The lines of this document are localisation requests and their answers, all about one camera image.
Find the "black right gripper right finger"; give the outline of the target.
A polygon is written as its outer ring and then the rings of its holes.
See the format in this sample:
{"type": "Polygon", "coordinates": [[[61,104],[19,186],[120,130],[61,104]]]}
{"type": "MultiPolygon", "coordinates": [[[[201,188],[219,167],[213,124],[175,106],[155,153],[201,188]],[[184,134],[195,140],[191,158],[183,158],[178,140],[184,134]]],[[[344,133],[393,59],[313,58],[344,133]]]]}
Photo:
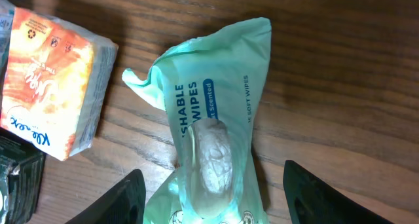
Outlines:
{"type": "Polygon", "coordinates": [[[392,224],[344,196],[293,160],[285,162],[283,189],[293,223],[392,224]]]}

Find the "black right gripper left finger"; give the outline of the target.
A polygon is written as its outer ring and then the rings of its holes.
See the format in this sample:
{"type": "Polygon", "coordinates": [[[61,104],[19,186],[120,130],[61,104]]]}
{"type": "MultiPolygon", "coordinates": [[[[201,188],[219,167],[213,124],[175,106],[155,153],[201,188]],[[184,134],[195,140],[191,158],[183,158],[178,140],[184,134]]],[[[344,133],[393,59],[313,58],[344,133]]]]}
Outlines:
{"type": "Polygon", "coordinates": [[[134,169],[65,224],[142,224],[145,196],[143,174],[134,169]]]}

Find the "orange tissue pack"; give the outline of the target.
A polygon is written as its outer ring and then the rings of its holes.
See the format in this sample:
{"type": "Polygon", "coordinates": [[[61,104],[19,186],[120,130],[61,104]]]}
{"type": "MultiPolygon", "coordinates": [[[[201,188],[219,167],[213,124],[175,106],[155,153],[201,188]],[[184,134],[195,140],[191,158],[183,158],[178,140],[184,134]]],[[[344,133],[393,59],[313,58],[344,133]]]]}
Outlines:
{"type": "Polygon", "coordinates": [[[58,160],[88,149],[117,51],[76,24],[15,8],[1,126],[58,160]]]}

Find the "mint green wipes pack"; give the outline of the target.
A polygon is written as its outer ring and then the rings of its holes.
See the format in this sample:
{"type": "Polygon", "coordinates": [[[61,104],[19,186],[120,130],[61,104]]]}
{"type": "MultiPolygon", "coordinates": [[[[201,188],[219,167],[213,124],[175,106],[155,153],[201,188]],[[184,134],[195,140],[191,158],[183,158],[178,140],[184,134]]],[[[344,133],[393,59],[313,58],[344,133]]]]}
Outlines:
{"type": "Polygon", "coordinates": [[[145,80],[122,80],[166,112],[178,167],[149,199],[146,223],[267,223],[251,154],[272,26],[253,18],[169,48],[145,80]]]}

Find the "teal tissue pack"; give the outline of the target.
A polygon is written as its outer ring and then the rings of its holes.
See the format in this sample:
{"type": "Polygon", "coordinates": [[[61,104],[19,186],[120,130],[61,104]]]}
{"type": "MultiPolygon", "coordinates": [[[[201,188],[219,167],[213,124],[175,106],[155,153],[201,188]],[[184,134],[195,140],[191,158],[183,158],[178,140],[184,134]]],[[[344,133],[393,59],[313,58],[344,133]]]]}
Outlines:
{"type": "Polygon", "coordinates": [[[9,55],[9,44],[12,29],[12,21],[14,18],[15,6],[8,0],[1,0],[1,19],[0,19],[0,45],[1,45],[1,69],[6,66],[9,55]]]}

